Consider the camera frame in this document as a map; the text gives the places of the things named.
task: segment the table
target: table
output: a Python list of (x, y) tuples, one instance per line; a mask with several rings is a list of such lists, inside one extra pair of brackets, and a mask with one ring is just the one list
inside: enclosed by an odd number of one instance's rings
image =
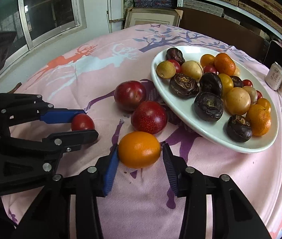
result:
[[(65, 153), (57, 173), (77, 175), (94, 165), (110, 147), (133, 131), (130, 114), (119, 110), (115, 87), (140, 80), (149, 100), (164, 104), (150, 77), (150, 64), (163, 49), (196, 45), (226, 52), (257, 76), (275, 103), (279, 133), (273, 146), (257, 154), (242, 154), (216, 145), (188, 128), (171, 111), (168, 124), (157, 136), (167, 141), (175, 155), (205, 175), (229, 174), (256, 209), (273, 239), (282, 236), (282, 98), (263, 81), (268, 68), (233, 46), (208, 36), (160, 24), (138, 25), (99, 37), (49, 62), (18, 90), (41, 94), (56, 108), (84, 109), (94, 120), (98, 142), (78, 152)], [(41, 141), (53, 132), (70, 131), (70, 124), (48, 125), (40, 121), (11, 128), (11, 135)], [(5, 195), (2, 201), (16, 223), (41, 188)], [(105, 238), (178, 238), (185, 198), (177, 199), (169, 188), (162, 156), (151, 167), (129, 169), (119, 164), (112, 192), (98, 198)], [(74, 238), (75, 224), (70, 225)], [(208, 197), (207, 237), (212, 237), (212, 203)]]

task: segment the cherry tomato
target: cherry tomato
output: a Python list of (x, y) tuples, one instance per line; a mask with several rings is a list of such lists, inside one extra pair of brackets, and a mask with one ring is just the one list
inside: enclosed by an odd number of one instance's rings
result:
[(253, 87), (253, 83), (250, 80), (245, 79), (242, 82), (243, 82), (243, 86), (252, 86)]
[(263, 98), (263, 95), (261, 94), (261, 92), (258, 90), (256, 91), (257, 91), (257, 99)]
[(86, 129), (94, 129), (93, 120), (85, 113), (75, 115), (71, 122), (71, 130), (77, 131)]
[(176, 69), (176, 72), (181, 72), (181, 66), (180, 66), (180, 64), (179, 64), (176, 60), (174, 60), (174, 59), (169, 59), (169, 60), (167, 60), (167, 61), (169, 61), (169, 62), (171, 62), (172, 64), (174, 64), (174, 67), (175, 67), (175, 69)]
[(218, 73), (218, 71), (216, 70), (216, 68), (212, 65), (207, 65), (203, 68), (203, 73), (206, 73), (206, 72), (213, 72), (213, 73)]

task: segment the white plate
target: white plate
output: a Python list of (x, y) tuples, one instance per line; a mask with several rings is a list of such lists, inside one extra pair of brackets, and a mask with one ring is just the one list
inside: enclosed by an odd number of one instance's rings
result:
[[(219, 52), (214, 51), (208, 48), (202, 48), (198, 46), (177, 46), (183, 53), (183, 57), (185, 61), (188, 60), (195, 60), (200, 62), (201, 56), (204, 54), (211, 54), (216, 56)], [(152, 61), (151, 65), (151, 76), (154, 82), (154, 85), (158, 92), (160, 93), (162, 99), (166, 102), (166, 104), (170, 107), (170, 109), (190, 128), (195, 130), (201, 136), (205, 137), (206, 139), (226, 146), (230, 149), (233, 149), (237, 152), (242, 153), (258, 153), (267, 148), (269, 148), (275, 141), (277, 133), (278, 133), (278, 117), (277, 112), (274, 106), (273, 101), (271, 100), (268, 92), (265, 90), (263, 85), (257, 80), (257, 78), (250, 73), (243, 65), (240, 63), (235, 62), (235, 64), (240, 69), (240, 78), (242, 80), (248, 79), (251, 80), (253, 86), (256, 90), (260, 91), (264, 98), (268, 99), (271, 103), (271, 128), (267, 134), (261, 137), (253, 136), (250, 140), (245, 143), (238, 143), (231, 140), (224, 128), (230, 118), (230, 115), (224, 109), (223, 116), (217, 122), (211, 123), (204, 120), (201, 120), (197, 114), (193, 111), (192, 105), (194, 103), (194, 98), (190, 99), (181, 99), (175, 95), (173, 95), (169, 91), (169, 79), (164, 80), (156, 74), (156, 67), (157, 65), (166, 60), (166, 51), (167, 49), (161, 51), (159, 54)]]

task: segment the can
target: can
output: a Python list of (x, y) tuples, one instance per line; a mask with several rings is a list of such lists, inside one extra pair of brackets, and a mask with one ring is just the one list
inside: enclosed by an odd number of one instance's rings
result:
[(277, 91), (282, 84), (282, 67), (278, 63), (273, 63), (271, 68), (265, 77), (265, 82), (271, 89)]

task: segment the window pane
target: window pane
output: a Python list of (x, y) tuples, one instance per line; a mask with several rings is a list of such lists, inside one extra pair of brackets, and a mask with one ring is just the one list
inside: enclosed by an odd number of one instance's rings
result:
[(16, 31), (17, 36), (11, 45), (8, 57), (26, 45), (18, 12), (18, 0), (0, 0), (0, 32)]
[(24, 0), (31, 39), (74, 21), (71, 0)]

